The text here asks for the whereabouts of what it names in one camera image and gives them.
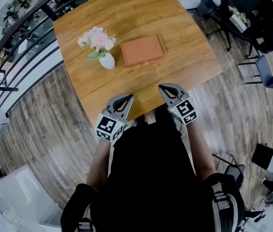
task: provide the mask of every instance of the office desk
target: office desk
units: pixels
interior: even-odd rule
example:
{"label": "office desk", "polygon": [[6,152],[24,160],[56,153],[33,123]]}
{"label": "office desk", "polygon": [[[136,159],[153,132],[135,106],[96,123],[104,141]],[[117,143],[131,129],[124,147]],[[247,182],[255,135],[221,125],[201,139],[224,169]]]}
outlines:
{"label": "office desk", "polygon": [[[94,26],[117,35],[110,50],[116,62],[113,70],[104,69],[97,59],[86,62],[92,51],[77,44],[82,33]],[[131,120],[164,103],[159,84],[176,83],[188,91],[222,72],[201,30],[177,0],[91,0],[55,21],[54,29],[75,91],[93,125],[114,96],[134,95],[127,118]],[[165,57],[127,67],[120,44],[156,34]]]}

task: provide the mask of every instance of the brown box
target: brown box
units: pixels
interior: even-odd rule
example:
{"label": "brown box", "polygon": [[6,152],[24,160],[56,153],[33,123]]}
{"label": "brown box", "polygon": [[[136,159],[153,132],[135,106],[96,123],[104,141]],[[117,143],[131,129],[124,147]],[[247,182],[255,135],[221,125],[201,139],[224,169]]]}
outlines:
{"label": "brown box", "polygon": [[122,43],[121,51],[127,65],[146,63],[166,54],[158,35]]}

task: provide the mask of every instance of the metal railing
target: metal railing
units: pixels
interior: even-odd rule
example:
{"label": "metal railing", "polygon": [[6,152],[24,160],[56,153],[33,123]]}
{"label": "metal railing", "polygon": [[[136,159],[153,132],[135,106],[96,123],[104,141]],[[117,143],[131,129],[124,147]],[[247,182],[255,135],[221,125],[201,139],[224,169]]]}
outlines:
{"label": "metal railing", "polygon": [[[79,4],[77,2],[79,0],[68,0],[65,3],[60,3],[60,0],[58,2],[58,6],[55,9],[51,9],[47,3],[49,3],[51,0],[39,0],[33,7],[31,7],[30,10],[27,11],[22,17],[20,17],[15,23],[6,31],[2,39],[0,40],[0,53],[5,49],[5,46],[11,41],[11,39],[14,38],[14,36],[18,33],[19,29],[22,28],[29,20],[30,18],[38,11],[42,10],[46,16],[40,21],[31,27],[30,30],[27,30],[25,35],[22,38],[18,38],[17,42],[9,48],[9,51],[7,52],[6,56],[1,60],[0,63],[0,73],[3,75],[3,77],[0,78],[0,108],[4,104],[4,102],[8,99],[8,97],[12,94],[12,92],[18,91],[19,84],[37,67],[39,66],[46,58],[50,57],[53,53],[55,53],[59,47],[55,47],[54,49],[50,50],[48,53],[46,53],[39,61],[37,61],[31,68],[28,67],[30,63],[42,52],[44,52],[49,46],[51,46],[55,41],[56,38],[52,38],[48,40],[47,43],[44,43],[44,45],[40,46],[38,50],[28,59],[24,64],[21,66],[21,60],[28,56],[28,54],[34,49],[35,46],[40,44],[45,38],[48,38],[49,35],[54,34],[54,28],[50,27],[47,30],[45,30],[41,35],[39,35],[34,41],[31,39],[31,44],[27,45],[27,48],[21,52],[20,54],[16,54],[17,49],[24,43],[25,40],[27,40],[32,34],[34,34],[37,29],[41,28],[43,25],[46,25],[46,23],[50,23],[56,19],[58,19],[60,16],[65,14],[63,10],[73,5],[73,8],[77,7]],[[11,63],[11,66],[6,70],[3,71],[5,65],[10,61],[14,56],[16,55],[16,58],[13,59],[13,62]]]}

